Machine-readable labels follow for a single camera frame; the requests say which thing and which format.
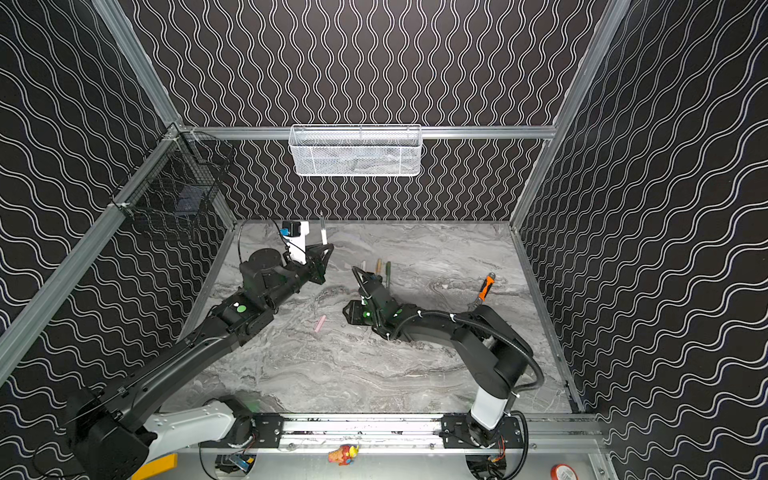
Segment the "pink pen cap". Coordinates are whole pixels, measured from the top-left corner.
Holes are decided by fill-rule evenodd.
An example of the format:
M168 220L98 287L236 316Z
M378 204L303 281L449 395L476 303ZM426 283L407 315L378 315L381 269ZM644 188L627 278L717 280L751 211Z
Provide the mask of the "pink pen cap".
M316 326L315 326L315 328L314 328L314 332L315 332L315 333L318 333L318 332L319 332L319 331L322 329L322 327L324 326L324 324L325 324L326 320L327 320L327 316L326 316L326 315L323 315L323 316L322 316L322 317L321 317L321 318L318 320L318 322L317 322L317 324L316 324Z

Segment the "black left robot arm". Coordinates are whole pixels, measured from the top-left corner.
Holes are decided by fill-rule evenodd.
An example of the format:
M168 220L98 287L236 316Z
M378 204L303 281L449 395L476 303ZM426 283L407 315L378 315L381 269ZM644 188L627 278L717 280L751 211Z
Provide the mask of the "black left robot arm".
M239 266L242 286L186 337L129 376L68 399L67 446L85 475L132 476L160 441L146 425L151 414L205 368L258 335L305 284L324 283L333 245L309 245L305 251L303 262L276 249L255 251Z

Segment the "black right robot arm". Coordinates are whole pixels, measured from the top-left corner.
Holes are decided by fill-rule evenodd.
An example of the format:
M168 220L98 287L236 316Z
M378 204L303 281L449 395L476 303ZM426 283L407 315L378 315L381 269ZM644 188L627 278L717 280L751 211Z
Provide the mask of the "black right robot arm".
M459 313L425 309L397 300L375 273L358 267L352 273L360 298L344 307L347 323L367 326L387 341L428 342L453 349L477 385L459 438L478 447L498 444L502 418L514 399L545 383L532 347L487 305Z

